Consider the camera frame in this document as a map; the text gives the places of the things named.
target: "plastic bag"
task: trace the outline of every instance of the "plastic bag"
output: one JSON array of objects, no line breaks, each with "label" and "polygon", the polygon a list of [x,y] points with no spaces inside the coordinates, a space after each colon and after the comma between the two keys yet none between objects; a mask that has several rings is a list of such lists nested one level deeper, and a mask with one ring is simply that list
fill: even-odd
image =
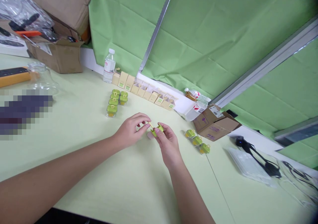
[{"label": "plastic bag", "polygon": [[0,0],[0,17],[16,23],[14,30],[37,30],[47,40],[57,40],[53,20],[32,0]]}]

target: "toothpick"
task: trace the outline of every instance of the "toothpick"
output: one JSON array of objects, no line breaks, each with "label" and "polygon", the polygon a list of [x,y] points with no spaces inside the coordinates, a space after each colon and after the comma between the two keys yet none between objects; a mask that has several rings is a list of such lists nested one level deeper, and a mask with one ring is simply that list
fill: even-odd
[{"label": "toothpick", "polygon": [[152,124],[151,124],[150,122],[148,122],[148,124],[150,124],[151,128],[153,129],[153,126],[152,126]]}]

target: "light green table surface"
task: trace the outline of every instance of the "light green table surface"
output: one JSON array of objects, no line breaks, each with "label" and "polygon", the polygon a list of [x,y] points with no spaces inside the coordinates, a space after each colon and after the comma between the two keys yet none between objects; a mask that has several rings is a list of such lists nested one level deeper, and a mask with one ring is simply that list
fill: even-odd
[{"label": "light green table surface", "polygon": [[[0,181],[115,133],[129,116],[144,112],[152,123],[163,122],[176,132],[182,157],[217,223],[234,223],[206,156],[183,137],[190,128],[174,111],[132,93],[116,118],[105,116],[113,84],[89,69],[52,77],[63,88],[52,112],[36,120],[15,140],[1,141]],[[16,84],[10,89],[23,89]],[[144,136],[136,145],[106,160],[75,185],[56,208],[109,223],[179,223],[176,199],[160,147]]]},{"label": "light green table surface", "polygon": [[[28,61],[19,58],[12,63],[12,57],[0,58],[5,68]],[[152,124],[163,122],[175,131],[185,164],[217,224],[296,224],[310,218],[311,213],[281,187],[269,188],[240,175],[223,150],[234,147],[227,136],[216,142],[203,138],[211,145],[211,153],[201,156],[182,135],[182,130],[193,127],[174,111],[130,93],[127,106],[119,106],[118,116],[107,118],[111,90],[118,87],[104,83],[101,75],[86,68],[81,74],[52,72],[52,77],[62,87],[52,112],[43,114],[23,135],[1,141],[0,181],[106,138],[127,117],[143,112]],[[24,89],[26,83],[8,88]],[[89,173],[55,207],[116,224],[180,222],[160,148],[146,136]]]}]

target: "metal frame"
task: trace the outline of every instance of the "metal frame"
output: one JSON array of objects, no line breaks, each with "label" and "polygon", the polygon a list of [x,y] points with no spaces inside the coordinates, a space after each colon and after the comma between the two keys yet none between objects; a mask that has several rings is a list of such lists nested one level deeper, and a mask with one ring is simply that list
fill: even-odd
[{"label": "metal frame", "polygon": [[317,126],[318,116],[275,132],[274,139],[283,146],[288,146],[316,135],[318,132]]},{"label": "metal frame", "polygon": [[157,34],[158,34],[159,28],[160,28],[160,26],[161,26],[163,17],[164,17],[165,14],[166,14],[166,11],[167,11],[167,8],[168,8],[168,6],[169,6],[169,3],[170,3],[170,0],[166,0],[165,3],[164,3],[164,5],[163,5],[163,8],[162,8],[161,13],[160,13],[160,16],[159,16],[159,18],[158,18],[158,21],[157,21],[155,30],[153,31],[153,34],[152,34],[151,39],[150,39],[150,42],[149,42],[149,44],[148,44],[146,53],[145,53],[145,55],[144,55],[144,57],[143,57],[143,60],[142,60],[142,62],[141,62],[141,65],[140,65],[140,67],[139,67],[139,72],[141,72],[141,71],[144,69],[145,65],[146,65],[146,62],[147,62],[147,60],[148,60],[148,57],[149,57],[149,54],[150,54],[150,52],[151,52],[152,46],[153,46],[153,44],[154,44],[154,42],[155,42],[155,39],[156,39],[156,36],[157,36]]},{"label": "metal frame", "polygon": [[263,76],[318,37],[318,16],[308,21],[211,102],[224,107]]}]

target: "plastic bottle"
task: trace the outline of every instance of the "plastic bottle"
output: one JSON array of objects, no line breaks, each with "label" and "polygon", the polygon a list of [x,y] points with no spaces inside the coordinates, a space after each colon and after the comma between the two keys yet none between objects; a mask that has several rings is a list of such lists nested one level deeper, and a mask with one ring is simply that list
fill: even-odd
[{"label": "plastic bottle", "polygon": [[202,95],[200,92],[198,92],[196,90],[193,90],[193,89],[189,90],[189,88],[186,88],[185,92],[187,92],[187,91],[190,92],[192,97],[196,98],[198,101],[202,101],[202,102],[205,102],[205,101],[210,102],[211,101],[210,98]]},{"label": "plastic bottle", "polygon": [[187,121],[193,121],[197,118],[208,106],[208,102],[198,101],[185,115]]},{"label": "plastic bottle", "polygon": [[109,49],[109,54],[105,58],[103,81],[112,83],[116,62],[114,60],[115,50]]}]

